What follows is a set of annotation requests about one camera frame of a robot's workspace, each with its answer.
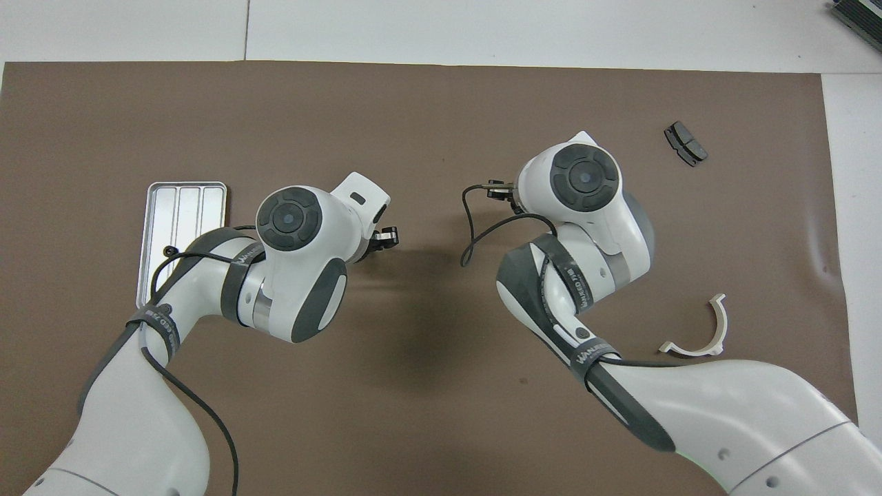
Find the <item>cable strap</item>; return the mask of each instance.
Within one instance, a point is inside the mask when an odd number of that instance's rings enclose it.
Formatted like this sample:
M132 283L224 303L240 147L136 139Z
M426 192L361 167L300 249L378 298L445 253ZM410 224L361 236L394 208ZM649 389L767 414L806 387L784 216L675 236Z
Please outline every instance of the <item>cable strap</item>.
M535 244L542 250L551 261L566 290L570 293L572 302L576 305L576 315L591 308L594 304L594 296L588 287L588 280L582 274L582 269L564 246L550 234L543 234L530 243Z
M588 369L591 368L591 365L607 353L618 355L615 348L599 337L593 337L583 342L570 356L570 372L580 382L585 382L585 376L588 375Z
M166 353L168 360L177 353L177 349L181 347L181 335L177 332L175 320L171 318L171 305L164 303L159 306L154 304L145 304L132 314L128 324L140 324L144 322L152 327L166 344Z
M220 289L220 312L223 316L245 326L239 320L239 294L245 284L245 276L251 264L259 262L266 256L262 243L252 243L239 252L233 261L229 263L227 276L224 277L223 286Z

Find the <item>brown paper sheet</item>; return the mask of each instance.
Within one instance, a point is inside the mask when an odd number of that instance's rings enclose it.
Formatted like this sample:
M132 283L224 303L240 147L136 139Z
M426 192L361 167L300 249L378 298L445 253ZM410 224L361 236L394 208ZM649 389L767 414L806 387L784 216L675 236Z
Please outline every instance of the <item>brown paper sheet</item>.
M683 121L697 168L662 130ZM89 372L133 311L147 186L221 180L230 221L351 170L401 245L351 267L336 320L291 345L205 319L170 369L234 435L240 494L722 494L634 439L497 297L523 221L467 242L462 189L588 131L657 233L650 273L582 319L628 358L713 335L856 417L820 78L314 63L7 64L0 101L0 493L61 452ZM479 229L507 216L475 194ZM209 494L230 462L198 408Z

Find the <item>aluminum tray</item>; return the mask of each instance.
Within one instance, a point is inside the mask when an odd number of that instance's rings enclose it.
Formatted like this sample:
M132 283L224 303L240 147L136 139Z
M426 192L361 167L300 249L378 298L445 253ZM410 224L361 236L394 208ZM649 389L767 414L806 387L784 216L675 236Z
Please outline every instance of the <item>aluminum tray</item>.
M172 245L183 251L201 234L227 224L227 186L219 182L186 181L153 183L147 188L141 264L138 269L139 308L150 299L153 271L166 258L162 249ZM161 286L177 262L162 269Z

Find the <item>white curved plastic part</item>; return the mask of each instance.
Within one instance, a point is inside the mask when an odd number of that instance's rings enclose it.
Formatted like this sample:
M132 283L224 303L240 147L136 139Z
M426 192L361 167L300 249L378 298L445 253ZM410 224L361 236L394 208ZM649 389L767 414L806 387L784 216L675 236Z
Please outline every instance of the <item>white curved plastic part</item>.
M828 478L841 481L841 491L823 492L829 496L879 495L873 486L882 473L877 472L882 454L859 434L848 439L822 440L822 434L836 426L850 425L848 418L823 394L798 375L779 366L747 360L714 360L681 367L637 367L598 364L654 418L674 441L676 452L711 474L726 493L739 496L796 496L821 492L787 491L804 488L796 479ZM788 470L771 470L795 455L807 440L820 442L821 452L836 456L792 464ZM866 462L851 464L856 456ZM763 474L760 484L749 484L756 474ZM775 489L765 486L768 477L777 476L782 484ZM852 477L862 477L859 485L875 491L847 491Z
M882 488L882 453L852 423L795 446L763 466L729 496L864 496Z
M660 348L659 351L667 353L673 351L675 353L679 353L680 355L686 355L687 357L703 357L705 355L717 356L722 353L722 340L726 339L726 331L729 330L729 316L726 315L726 309L722 306L722 300L726 295L720 293L715 297L711 298L708 301L709 304L714 308L714 313L717 318L717 330L714 333L714 338L707 344L706 347L701 349L696 349L695 351L689 351L687 349L682 349L679 346L675 345L673 342L665 342Z
M575 136L570 138L568 143L587 143L588 145L597 146L597 142L594 141L594 138L588 136L588 133L584 131L577 132Z
M212 253L235 257L252 242L238 237ZM218 288L227 270L224 262L204 259L159 302L171 305L181 342L199 318L221 313ZM168 362L164 341L148 329L142 324L95 379L71 442L26 496L205 494L208 446L190 412L141 355L143 336L150 354L163 366Z

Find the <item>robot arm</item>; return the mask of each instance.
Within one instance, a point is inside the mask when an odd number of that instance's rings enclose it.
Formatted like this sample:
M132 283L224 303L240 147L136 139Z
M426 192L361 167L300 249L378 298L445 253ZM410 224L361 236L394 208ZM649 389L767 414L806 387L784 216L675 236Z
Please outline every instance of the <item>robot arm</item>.
M793 372L743 360L634 364L576 318L643 275L654 250L617 163L584 132L529 161L512 199L563 225L505 255L503 303L631 433L730 494L879 494L882 454Z
M181 258L126 324L86 384L71 441L25 495L203 494L205 440L146 355L164 367L205 315L288 342L317 334L337 311L347 264L389 247L374 236L388 203L352 173L330 193L291 186L268 196L257 214L259 241L231 228L196 239L186 253L214 258Z

